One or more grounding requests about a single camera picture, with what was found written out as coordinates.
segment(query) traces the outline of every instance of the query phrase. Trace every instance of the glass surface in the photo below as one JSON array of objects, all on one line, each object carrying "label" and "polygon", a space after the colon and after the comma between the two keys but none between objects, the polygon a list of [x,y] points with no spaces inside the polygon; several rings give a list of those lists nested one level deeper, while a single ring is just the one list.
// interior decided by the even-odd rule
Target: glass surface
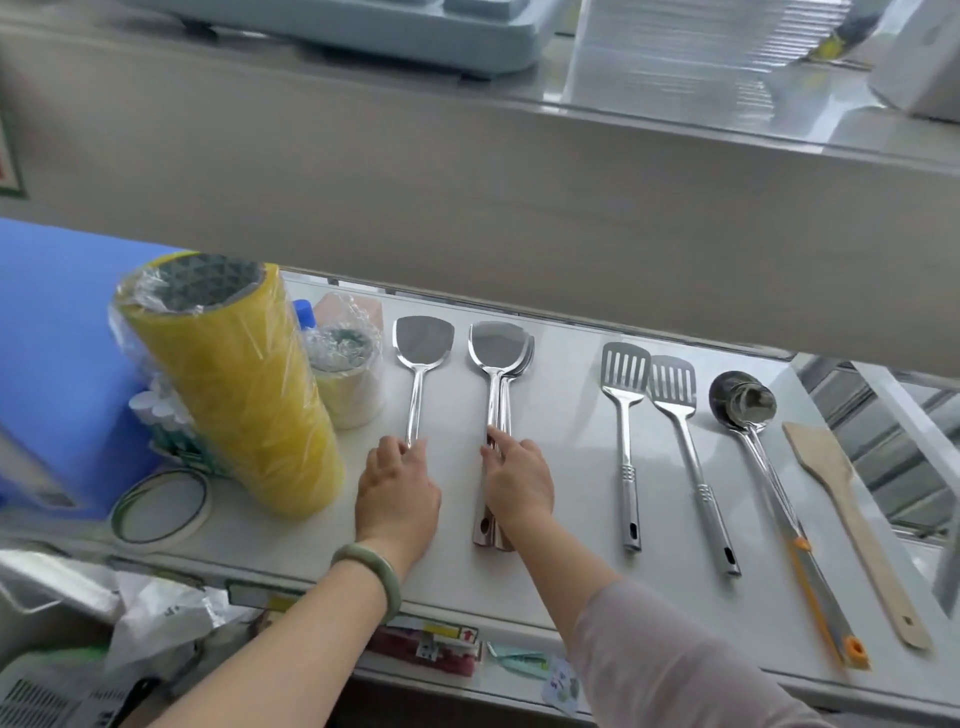
[{"label": "glass surface", "polygon": [[[246,56],[296,72],[464,94],[534,112],[589,114],[618,124],[808,154],[960,171],[960,125],[906,116],[885,105],[867,86],[866,69],[882,58],[920,0],[892,0],[874,34],[848,54],[843,64],[798,61],[786,66],[781,64],[802,58],[816,45],[813,38],[819,37],[828,20],[843,17],[849,0],[818,0],[820,15],[806,19],[805,31],[793,27],[789,32],[783,30],[784,18],[795,12],[798,4],[808,6],[808,0],[748,4],[780,9],[781,15],[774,13],[777,22],[767,26],[755,20],[732,22],[739,17],[736,8],[746,0],[740,4],[734,0],[719,4],[684,0],[675,5],[686,9],[686,30],[676,15],[669,18],[673,27],[653,28],[655,0],[583,1],[579,18],[571,6],[559,26],[564,35],[547,43],[535,66],[492,80],[250,31],[215,28],[212,35],[197,34],[196,29],[186,32],[176,18],[106,0],[55,1],[44,7],[43,22],[56,19],[78,27],[112,29],[131,40],[163,39],[215,47],[225,56]],[[887,2],[855,0],[853,5],[865,12]],[[707,8],[712,8],[713,16]],[[4,9],[4,14],[12,12]],[[710,19],[713,25],[706,34],[708,40],[687,43],[690,34],[703,30]],[[735,43],[721,42],[737,40],[748,32],[754,33],[754,39],[739,55],[731,55]],[[766,39],[758,49],[756,38],[760,36]],[[678,46],[676,37],[686,46]],[[781,42],[771,45],[772,37]]]}]

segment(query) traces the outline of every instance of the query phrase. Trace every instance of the bracelet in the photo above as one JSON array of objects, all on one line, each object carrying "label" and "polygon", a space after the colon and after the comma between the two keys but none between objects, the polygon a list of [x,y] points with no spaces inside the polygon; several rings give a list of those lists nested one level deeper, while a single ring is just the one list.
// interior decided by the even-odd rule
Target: bracelet
[{"label": "bracelet", "polygon": [[400,596],[400,580],[396,578],[396,572],[390,565],[390,562],[371,548],[360,546],[359,544],[340,546],[336,553],[333,554],[333,559],[330,560],[330,566],[332,567],[338,561],[343,561],[344,559],[360,562],[376,574],[376,578],[378,578],[383,585],[383,591],[387,593],[387,614],[380,623],[386,624],[396,617],[400,611],[402,597]]}]

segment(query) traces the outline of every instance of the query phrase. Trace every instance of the yellow object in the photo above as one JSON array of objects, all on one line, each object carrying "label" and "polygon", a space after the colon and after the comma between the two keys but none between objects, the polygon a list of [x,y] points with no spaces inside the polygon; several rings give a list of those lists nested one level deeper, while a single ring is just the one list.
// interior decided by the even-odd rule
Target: yellow object
[{"label": "yellow object", "polygon": [[260,502],[302,519],[336,498],[343,462],[275,265],[166,255],[121,281],[114,305]]}]

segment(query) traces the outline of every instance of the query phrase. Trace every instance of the sleeve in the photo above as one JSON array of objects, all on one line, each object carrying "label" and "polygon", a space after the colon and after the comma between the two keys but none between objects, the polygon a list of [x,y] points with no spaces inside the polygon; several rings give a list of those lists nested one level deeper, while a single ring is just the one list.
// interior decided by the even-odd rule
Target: sleeve
[{"label": "sleeve", "polygon": [[730,645],[628,580],[578,617],[570,662],[602,728],[830,728]]}]

